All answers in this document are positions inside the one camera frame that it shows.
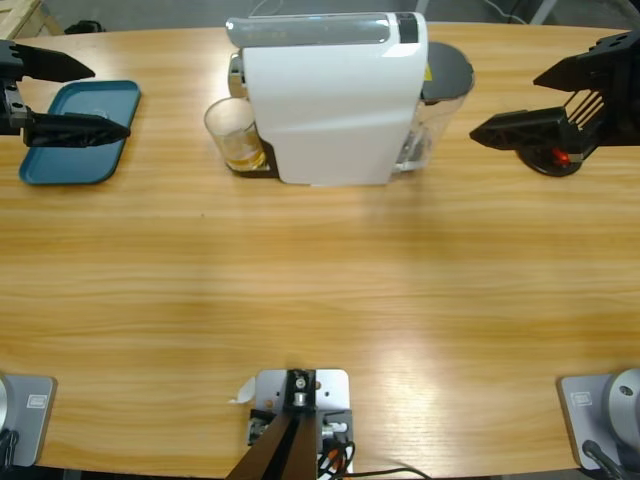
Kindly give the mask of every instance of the floor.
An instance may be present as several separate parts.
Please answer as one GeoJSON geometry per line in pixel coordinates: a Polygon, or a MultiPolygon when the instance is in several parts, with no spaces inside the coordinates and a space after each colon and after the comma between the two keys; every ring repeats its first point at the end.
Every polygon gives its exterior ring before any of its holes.
{"type": "MultiPolygon", "coordinates": [[[[540,0],[492,0],[503,12],[530,19],[540,0]]],[[[108,30],[219,27],[231,16],[247,16],[259,0],[45,0],[66,28],[79,20],[97,20],[108,30]]],[[[413,10],[416,0],[265,0],[256,13],[280,14],[413,10]]],[[[427,19],[434,22],[507,21],[485,0],[430,0],[427,19]]],[[[546,23],[632,29],[640,14],[627,0],[559,0],[546,23]]],[[[575,470],[506,475],[502,480],[587,480],[575,470]]]]}

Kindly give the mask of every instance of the wooden table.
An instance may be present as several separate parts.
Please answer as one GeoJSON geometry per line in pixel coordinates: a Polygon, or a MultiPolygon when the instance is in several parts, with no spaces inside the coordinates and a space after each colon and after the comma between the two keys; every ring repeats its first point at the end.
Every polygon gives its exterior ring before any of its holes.
{"type": "MultiPolygon", "coordinates": [[[[370,188],[225,169],[202,121],[227,95],[222,30],[29,41],[143,92],[106,183],[29,187],[26,148],[0,143],[0,366],[58,379],[41,463],[224,476],[249,377],[338,367],[358,470],[574,467],[555,382],[640,364],[640,149],[556,179],[468,132],[562,103],[533,78],[610,33],[432,26],[476,87],[424,172],[370,188]]],[[[22,93],[45,110],[58,88],[22,93]]]]}

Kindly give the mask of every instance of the black lid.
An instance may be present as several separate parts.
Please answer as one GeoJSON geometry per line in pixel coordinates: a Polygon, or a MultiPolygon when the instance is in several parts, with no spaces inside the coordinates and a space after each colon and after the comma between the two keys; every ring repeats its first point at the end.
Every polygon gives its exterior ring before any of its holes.
{"type": "Polygon", "coordinates": [[[429,60],[420,98],[425,103],[460,98],[473,87],[473,67],[455,47],[429,42],[429,60]]]}

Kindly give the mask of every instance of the label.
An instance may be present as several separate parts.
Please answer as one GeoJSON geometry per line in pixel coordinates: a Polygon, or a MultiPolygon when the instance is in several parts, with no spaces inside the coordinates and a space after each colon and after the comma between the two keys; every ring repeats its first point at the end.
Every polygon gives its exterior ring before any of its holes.
{"type": "Polygon", "coordinates": [[[46,408],[48,395],[29,395],[27,400],[27,408],[46,408]]]}
{"type": "Polygon", "coordinates": [[[576,407],[588,407],[592,405],[591,392],[573,392],[571,394],[571,403],[576,407]]]}

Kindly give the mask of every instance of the red part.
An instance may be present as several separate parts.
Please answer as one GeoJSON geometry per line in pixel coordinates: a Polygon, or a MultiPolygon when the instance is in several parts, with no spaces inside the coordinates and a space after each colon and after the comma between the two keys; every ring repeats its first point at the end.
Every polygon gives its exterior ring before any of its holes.
{"type": "Polygon", "coordinates": [[[569,165],[571,163],[571,159],[569,158],[569,154],[567,152],[563,152],[558,147],[553,147],[551,149],[551,153],[553,153],[553,156],[556,157],[556,159],[553,162],[556,165],[562,165],[562,166],[566,167],[567,165],[569,165]]]}

